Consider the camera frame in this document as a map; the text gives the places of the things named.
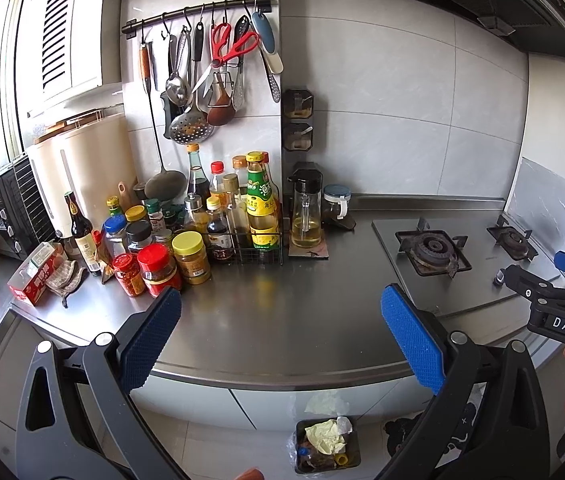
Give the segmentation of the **large yellow label vinegar bottle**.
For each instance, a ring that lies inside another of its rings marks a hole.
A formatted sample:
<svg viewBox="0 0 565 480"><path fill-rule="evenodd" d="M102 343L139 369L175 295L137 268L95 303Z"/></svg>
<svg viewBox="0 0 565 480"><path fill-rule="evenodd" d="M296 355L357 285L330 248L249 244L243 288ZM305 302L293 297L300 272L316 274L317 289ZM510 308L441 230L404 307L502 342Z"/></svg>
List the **large yellow label vinegar bottle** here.
<svg viewBox="0 0 565 480"><path fill-rule="evenodd" d="M280 234L277 204L272 183L265 167L264 155L259 151L249 152L247 213L252 243L260 252L275 252L279 249Z"/></svg>

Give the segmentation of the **gas stove burner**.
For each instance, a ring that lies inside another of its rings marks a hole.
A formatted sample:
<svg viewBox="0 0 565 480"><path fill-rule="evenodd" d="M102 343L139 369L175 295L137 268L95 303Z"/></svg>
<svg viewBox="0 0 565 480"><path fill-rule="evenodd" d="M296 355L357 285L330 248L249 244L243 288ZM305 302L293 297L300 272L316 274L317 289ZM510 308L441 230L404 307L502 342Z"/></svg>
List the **gas stove burner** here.
<svg viewBox="0 0 565 480"><path fill-rule="evenodd" d="M397 231L395 238L399 242L397 252L409 259L422 278L446 275L451 280L473 268L464 254L468 236L450 236L447 231L432 229L424 217L418 219L415 229Z"/></svg>
<svg viewBox="0 0 565 480"><path fill-rule="evenodd" d="M487 227L487 231L495 244L501 246L514 261L532 261L539 254L530 243L532 231L520 232L503 214L499 215L493 226Z"/></svg>

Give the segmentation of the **dark soy sauce bottle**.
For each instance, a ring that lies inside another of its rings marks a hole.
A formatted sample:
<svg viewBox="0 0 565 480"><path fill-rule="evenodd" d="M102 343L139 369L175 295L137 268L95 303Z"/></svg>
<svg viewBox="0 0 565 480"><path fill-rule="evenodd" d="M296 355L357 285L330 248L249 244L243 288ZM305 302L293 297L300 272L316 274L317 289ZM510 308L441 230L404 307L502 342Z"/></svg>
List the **dark soy sauce bottle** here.
<svg viewBox="0 0 565 480"><path fill-rule="evenodd" d="M213 258L220 262L230 261L235 258L236 251L220 197L211 195L206 199L206 206L209 212L206 230Z"/></svg>

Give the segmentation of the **crushed clear plastic bottle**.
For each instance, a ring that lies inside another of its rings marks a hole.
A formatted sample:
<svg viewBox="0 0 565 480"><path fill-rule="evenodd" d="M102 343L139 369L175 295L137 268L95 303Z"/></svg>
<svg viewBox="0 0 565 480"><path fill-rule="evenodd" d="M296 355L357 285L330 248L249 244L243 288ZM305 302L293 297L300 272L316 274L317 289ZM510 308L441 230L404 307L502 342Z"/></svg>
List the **crushed clear plastic bottle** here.
<svg viewBox="0 0 565 480"><path fill-rule="evenodd" d="M299 471L308 474L333 469L335 462L333 456L317 451L309 441L305 441L297 446L297 466Z"/></svg>

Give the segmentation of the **black toaster oven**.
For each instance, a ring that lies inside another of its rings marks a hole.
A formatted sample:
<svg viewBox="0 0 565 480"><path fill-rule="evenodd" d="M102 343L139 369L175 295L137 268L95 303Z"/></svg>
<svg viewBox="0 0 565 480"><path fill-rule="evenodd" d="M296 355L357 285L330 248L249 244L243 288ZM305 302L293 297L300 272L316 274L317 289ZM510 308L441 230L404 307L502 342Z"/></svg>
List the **black toaster oven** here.
<svg viewBox="0 0 565 480"><path fill-rule="evenodd" d="M22 261L56 239L28 156L0 167L0 254Z"/></svg>

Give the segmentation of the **glass oil dispenser black lid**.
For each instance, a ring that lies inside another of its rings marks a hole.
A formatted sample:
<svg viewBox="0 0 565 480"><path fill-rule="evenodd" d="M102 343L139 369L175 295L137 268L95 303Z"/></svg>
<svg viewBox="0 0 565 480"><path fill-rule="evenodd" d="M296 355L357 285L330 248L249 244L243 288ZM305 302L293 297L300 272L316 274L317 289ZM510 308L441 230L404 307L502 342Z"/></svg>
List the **glass oil dispenser black lid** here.
<svg viewBox="0 0 565 480"><path fill-rule="evenodd" d="M322 241L323 175L313 167L297 169L290 181L293 185L291 243L312 248Z"/></svg>

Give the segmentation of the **yellow paper bag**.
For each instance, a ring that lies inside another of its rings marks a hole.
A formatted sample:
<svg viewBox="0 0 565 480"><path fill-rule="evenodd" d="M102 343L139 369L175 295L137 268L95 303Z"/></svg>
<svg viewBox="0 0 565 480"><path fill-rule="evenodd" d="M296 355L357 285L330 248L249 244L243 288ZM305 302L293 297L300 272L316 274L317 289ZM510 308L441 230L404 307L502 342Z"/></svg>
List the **yellow paper bag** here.
<svg viewBox="0 0 565 480"><path fill-rule="evenodd" d="M345 449L345 436L338 434L334 419L307 427L305 437L317 451L325 455L335 455Z"/></svg>

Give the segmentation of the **red cardboard box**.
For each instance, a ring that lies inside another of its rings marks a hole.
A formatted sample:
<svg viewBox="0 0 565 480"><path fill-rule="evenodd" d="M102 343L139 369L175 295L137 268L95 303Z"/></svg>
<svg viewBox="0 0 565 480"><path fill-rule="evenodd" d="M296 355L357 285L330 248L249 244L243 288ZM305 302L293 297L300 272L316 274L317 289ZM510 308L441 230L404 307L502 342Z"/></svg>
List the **red cardboard box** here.
<svg viewBox="0 0 565 480"><path fill-rule="evenodd" d="M46 290L46 280L66 260L60 243L40 243L20 264L8 281L8 288L17 300L36 306Z"/></svg>

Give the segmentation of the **red cap sauce bottle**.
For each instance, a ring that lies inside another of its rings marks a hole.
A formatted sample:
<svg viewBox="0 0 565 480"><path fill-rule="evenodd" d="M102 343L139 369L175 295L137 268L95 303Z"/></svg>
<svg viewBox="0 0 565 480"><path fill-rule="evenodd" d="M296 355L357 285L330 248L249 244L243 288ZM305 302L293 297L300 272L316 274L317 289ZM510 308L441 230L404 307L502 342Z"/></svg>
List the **red cap sauce bottle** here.
<svg viewBox="0 0 565 480"><path fill-rule="evenodd" d="M210 193L212 196L217 197L220 201L220 206L225 207L227 204L227 194L225 192L223 178L225 176L224 162L216 160L211 164L211 181Z"/></svg>

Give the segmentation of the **clear plastic bag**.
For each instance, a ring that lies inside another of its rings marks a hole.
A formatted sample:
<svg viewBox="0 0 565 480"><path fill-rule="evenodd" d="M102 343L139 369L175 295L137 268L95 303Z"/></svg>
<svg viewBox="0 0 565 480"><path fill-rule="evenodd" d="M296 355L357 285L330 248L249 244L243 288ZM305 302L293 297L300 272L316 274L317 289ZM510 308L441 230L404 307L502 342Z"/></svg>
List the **clear plastic bag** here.
<svg viewBox="0 0 565 480"><path fill-rule="evenodd" d="M338 416L335 419L336 429L340 436L345 436L346 434L351 434L353 431L352 422L347 416Z"/></svg>

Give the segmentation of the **red kitchen scissors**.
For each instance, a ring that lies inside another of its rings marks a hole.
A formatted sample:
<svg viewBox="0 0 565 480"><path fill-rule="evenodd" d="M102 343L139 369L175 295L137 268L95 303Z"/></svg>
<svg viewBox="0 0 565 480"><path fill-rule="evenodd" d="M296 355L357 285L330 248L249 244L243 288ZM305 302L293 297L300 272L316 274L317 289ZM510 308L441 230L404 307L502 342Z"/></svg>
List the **red kitchen scissors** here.
<svg viewBox="0 0 565 480"><path fill-rule="evenodd" d="M234 58L240 58L240 56L258 49L260 44L260 35L253 30L247 30L233 44L229 41L230 36L232 36L232 24L230 23L220 23L212 28L211 61L196 81L192 92L197 92L204 85L212 70L220 68Z"/></svg>

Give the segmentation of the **dark ladle spoon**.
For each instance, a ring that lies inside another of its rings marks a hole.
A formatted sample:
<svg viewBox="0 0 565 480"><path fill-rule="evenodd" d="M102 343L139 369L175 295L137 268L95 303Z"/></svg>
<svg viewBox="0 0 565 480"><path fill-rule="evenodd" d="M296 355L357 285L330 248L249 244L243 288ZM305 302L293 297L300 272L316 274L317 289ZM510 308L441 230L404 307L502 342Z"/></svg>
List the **dark ladle spoon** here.
<svg viewBox="0 0 565 480"><path fill-rule="evenodd" d="M151 67L149 58L149 48L145 40L141 40L139 48L139 70L142 83L146 93L148 102L149 115L151 120L151 129L153 133L154 145L156 145L156 154L159 160L159 170L151 177L145 185L145 194L148 198L154 198L159 202L169 202L184 192L185 176L176 170L168 170L164 166L162 156L158 128L156 128L156 117L154 117L153 102L151 97Z"/></svg>

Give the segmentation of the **beige cutting board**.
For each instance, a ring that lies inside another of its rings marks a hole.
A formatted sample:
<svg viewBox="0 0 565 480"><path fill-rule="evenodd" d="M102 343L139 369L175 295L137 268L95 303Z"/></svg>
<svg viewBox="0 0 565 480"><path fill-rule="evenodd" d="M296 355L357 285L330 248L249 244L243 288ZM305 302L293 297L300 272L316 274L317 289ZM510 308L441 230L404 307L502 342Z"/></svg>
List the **beige cutting board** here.
<svg viewBox="0 0 565 480"><path fill-rule="evenodd" d="M96 229L109 217L106 200L119 185L137 182L126 118L115 114L58 133L26 150L54 231L71 236L64 194L72 192L82 214Z"/></svg>

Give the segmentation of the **yellow lid sauce jar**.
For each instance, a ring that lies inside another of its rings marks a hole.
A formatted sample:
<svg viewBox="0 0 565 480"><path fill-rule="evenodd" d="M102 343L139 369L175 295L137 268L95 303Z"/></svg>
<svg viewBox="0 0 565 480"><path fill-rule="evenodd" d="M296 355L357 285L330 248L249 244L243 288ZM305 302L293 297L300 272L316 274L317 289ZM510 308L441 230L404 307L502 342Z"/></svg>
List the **yellow lid sauce jar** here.
<svg viewBox="0 0 565 480"><path fill-rule="evenodd" d="M211 266L202 235L198 231L183 231L172 240L174 257L191 285L200 285L211 278Z"/></svg>

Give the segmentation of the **grey trash bin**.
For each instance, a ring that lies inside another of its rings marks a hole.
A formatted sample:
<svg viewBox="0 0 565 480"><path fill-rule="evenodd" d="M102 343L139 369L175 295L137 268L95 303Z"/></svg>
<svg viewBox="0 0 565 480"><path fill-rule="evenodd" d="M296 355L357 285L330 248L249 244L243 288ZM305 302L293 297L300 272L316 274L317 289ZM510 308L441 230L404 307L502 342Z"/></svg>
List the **grey trash bin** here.
<svg viewBox="0 0 565 480"><path fill-rule="evenodd" d="M301 420L291 439L290 456L297 474L325 474L360 466L354 422L347 416Z"/></svg>

